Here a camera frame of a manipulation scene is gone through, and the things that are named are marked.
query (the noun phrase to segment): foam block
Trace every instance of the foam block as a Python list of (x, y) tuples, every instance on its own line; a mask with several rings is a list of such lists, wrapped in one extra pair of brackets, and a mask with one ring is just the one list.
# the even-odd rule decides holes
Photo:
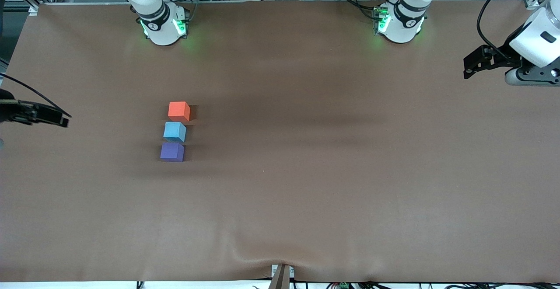
[(184, 101), (169, 102), (168, 116), (174, 122), (188, 122), (190, 120), (190, 106)]
[(164, 138), (168, 142), (184, 142), (186, 127), (180, 122), (165, 122)]
[(161, 146), (160, 159), (167, 162), (182, 162), (185, 148), (180, 143), (164, 143)]

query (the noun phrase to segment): table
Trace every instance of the table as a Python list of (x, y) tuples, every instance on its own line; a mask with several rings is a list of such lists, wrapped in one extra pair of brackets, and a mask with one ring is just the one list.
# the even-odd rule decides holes
[[(73, 118), (2, 124), (0, 281), (559, 281), (559, 90), (462, 79), (480, 1), (398, 45), (346, 2), (201, 4), (189, 38), (128, 6), (41, 6), (8, 73)], [(496, 1), (500, 44), (530, 12)], [(23, 88), (2, 88), (37, 100)], [(170, 101), (189, 161), (158, 161)]]

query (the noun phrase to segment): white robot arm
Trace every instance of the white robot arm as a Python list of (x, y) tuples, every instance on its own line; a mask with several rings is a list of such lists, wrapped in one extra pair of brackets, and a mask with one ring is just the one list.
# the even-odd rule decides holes
[(384, 21), (379, 25), (378, 33), (396, 43), (409, 42), (420, 32), (424, 13), (432, 0), (398, 0), (386, 2), (381, 7), (386, 9)]
[(464, 58), (464, 78), (482, 70), (510, 67), (513, 86), (560, 86), (560, 0), (548, 0), (496, 51), (482, 45)]
[(186, 36), (187, 11), (173, 2), (164, 0), (128, 0), (140, 17), (144, 33), (158, 45), (173, 44)]

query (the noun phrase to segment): orange cube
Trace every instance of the orange cube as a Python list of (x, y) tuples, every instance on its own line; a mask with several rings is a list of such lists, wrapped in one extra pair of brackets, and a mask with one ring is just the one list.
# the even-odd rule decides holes
[(169, 102), (168, 116), (174, 122), (188, 122), (190, 120), (190, 106), (184, 101)]

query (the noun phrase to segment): blue cube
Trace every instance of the blue cube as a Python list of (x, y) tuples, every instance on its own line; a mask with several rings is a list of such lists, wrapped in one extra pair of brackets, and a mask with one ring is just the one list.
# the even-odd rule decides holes
[(181, 122), (166, 122), (164, 138), (168, 142), (184, 142), (186, 137), (186, 127)]
[(164, 143), (161, 146), (160, 159), (167, 162), (182, 162), (185, 148), (180, 143)]

